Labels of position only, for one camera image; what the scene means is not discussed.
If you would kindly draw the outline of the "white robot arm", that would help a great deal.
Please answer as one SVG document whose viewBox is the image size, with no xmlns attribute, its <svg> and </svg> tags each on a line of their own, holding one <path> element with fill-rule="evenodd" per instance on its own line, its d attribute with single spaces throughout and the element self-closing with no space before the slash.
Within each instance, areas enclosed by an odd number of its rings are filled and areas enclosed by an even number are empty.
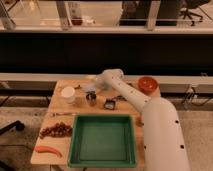
<svg viewBox="0 0 213 171">
<path fill-rule="evenodd" d="M 145 95 L 123 77 L 121 69 L 106 69 L 95 82 L 114 88 L 142 115 L 145 171 L 191 171 L 175 106 L 163 97 Z"/>
</svg>

